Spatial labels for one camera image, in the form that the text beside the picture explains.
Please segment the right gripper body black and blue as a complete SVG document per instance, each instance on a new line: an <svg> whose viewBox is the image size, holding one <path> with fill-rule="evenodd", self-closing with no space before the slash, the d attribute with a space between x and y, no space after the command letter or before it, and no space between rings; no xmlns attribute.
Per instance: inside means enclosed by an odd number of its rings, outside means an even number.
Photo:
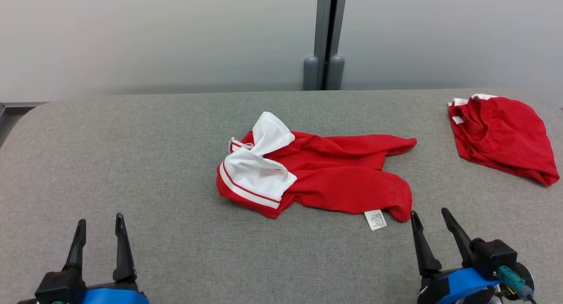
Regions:
<svg viewBox="0 0 563 304"><path fill-rule="evenodd" d="M474 268L450 270L422 278L418 304L488 304L500 280L487 280Z"/></svg>

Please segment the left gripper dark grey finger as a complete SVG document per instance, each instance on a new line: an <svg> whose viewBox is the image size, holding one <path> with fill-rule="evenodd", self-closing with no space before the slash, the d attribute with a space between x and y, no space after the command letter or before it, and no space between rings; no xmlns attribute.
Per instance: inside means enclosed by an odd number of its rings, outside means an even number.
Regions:
<svg viewBox="0 0 563 304"><path fill-rule="evenodd" d="M132 256L127 228L123 214L117 213L115 217L115 236L117 237L116 268L113 271L115 282L135 282L137 273Z"/></svg>
<svg viewBox="0 0 563 304"><path fill-rule="evenodd" d="M63 270L76 269L82 271L83 268L83 248L87 241L87 222L85 219L78 221L76 232L69 249L68 258L63 266Z"/></svg>

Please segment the left gripper body black and blue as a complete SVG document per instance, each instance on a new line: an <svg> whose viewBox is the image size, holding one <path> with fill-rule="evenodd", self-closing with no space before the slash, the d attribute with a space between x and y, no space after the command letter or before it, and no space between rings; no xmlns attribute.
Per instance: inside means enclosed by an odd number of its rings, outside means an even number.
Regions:
<svg viewBox="0 0 563 304"><path fill-rule="evenodd" d="M121 280L87 286L77 269L52 271L45 274L34 297L18 304L148 304L136 280L133 272Z"/></svg>

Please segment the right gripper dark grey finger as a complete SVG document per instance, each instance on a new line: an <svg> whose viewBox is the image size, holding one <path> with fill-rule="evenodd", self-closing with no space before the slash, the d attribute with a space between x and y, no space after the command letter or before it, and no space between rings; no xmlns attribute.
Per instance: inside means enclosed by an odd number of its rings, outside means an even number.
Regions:
<svg viewBox="0 0 563 304"><path fill-rule="evenodd" d="M463 230L462 226L457 222L448 208L442 208L442 216L446 227L456 240L457 248L462 256L462 267L472 267L475 255L470 247L471 240L468 234Z"/></svg>
<svg viewBox="0 0 563 304"><path fill-rule="evenodd" d="M439 274L442 272L442 264L434 257L424 235L424 226L415 211L411 212L410 220L420 276L428 278Z"/></svg>

